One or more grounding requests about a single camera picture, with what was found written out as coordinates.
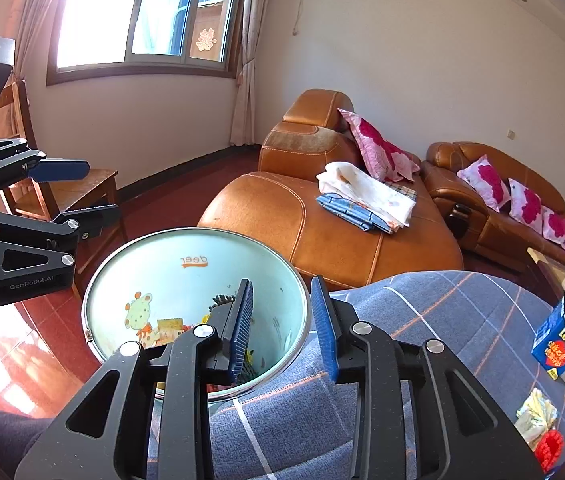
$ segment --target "stack of clothes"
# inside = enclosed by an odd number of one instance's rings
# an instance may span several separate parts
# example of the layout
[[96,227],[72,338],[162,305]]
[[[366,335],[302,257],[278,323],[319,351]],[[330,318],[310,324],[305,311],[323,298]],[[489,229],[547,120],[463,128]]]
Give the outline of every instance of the stack of clothes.
[[348,162],[331,162],[317,176],[318,203],[363,231],[373,228],[393,234],[409,226],[416,192],[400,184],[384,183]]

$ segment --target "black baseboard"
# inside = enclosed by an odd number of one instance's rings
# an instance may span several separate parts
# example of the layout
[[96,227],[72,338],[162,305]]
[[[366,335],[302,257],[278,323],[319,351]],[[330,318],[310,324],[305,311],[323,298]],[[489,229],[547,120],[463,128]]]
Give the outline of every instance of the black baseboard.
[[120,203],[131,200],[144,192],[158,187],[165,182],[169,182],[171,179],[180,176],[189,171],[197,170],[213,162],[227,158],[228,156],[237,155],[239,153],[245,152],[257,152],[260,150],[260,144],[254,144],[252,146],[229,146],[223,150],[218,150],[217,152],[208,153],[207,155],[202,155],[197,158],[192,158],[192,160],[187,160],[182,164],[167,168],[166,170],[154,173],[153,175],[147,176],[146,178],[141,178],[136,182],[127,184],[125,187],[118,189],[118,201]]

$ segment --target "brown leather sofa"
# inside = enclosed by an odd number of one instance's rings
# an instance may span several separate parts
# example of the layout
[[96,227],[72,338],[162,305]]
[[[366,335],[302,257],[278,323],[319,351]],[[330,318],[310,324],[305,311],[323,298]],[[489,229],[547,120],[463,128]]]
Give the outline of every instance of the brown leather sofa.
[[263,142],[259,171],[225,187],[198,225],[256,238],[305,279],[322,274],[332,289],[367,285],[401,272],[463,269],[456,240],[419,177],[410,186],[418,193],[410,227],[390,236],[361,231],[318,205],[315,176],[325,164],[343,160],[363,167],[338,108],[353,111],[342,92],[304,92]]
[[532,228],[509,216],[510,203],[502,212],[496,213],[485,205],[469,184],[456,176],[459,170],[483,155],[487,156],[507,187],[508,179],[513,178],[535,191],[543,205],[565,216],[565,199],[558,190],[506,153],[477,142],[436,142],[427,151],[427,161],[422,163],[421,174],[424,185],[444,218],[449,219],[455,209],[455,218],[451,222],[455,220],[461,225],[462,206],[469,208],[468,228],[464,234],[460,229],[460,247],[518,272],[523,272],[530,262],[528,247],[565,264],[565,251],[559,245],[545,240]]

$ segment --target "window frame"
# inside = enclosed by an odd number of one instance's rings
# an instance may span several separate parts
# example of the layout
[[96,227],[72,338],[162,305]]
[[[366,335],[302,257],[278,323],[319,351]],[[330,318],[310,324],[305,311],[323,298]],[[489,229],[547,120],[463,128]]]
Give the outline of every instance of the window frame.
[[230,3],[226,25],[227,31],[224,34],[223,57],[220,61],[190,57],[190,49],[194,40],[192,35],[198,9],[198,0],[189,0],[187,6],[182,37],[182,54],[180,56],[133,54],[131,52],[133,33],[141,3],[142,0],[134,0],[125,47],[125,60],[123,62],[58,68],[56,64],[58,60],[60,29],[67,4],[67,0],[58,0],[51,30],[47,63],[47,86],[69,81],[117,75],[183,74],[236,78],[240,56],[240,39],[242,37],[242,19],[240,17],[242,16],[245,0],[232,0]]

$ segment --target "cable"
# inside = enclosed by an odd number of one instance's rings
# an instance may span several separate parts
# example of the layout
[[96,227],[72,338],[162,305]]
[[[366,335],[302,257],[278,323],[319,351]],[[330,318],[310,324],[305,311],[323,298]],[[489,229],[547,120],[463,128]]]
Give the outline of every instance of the cable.
[[299,34],[299,30],[297,30],[297,24],[300,21],[300,16],[302,15],[302,4],[304,3],[304,1],[305,0],[300,0],[299,3],[297,4],[296,23],[294,23],[293,25],[293,32],[292,32],[293,36],[297,36]]

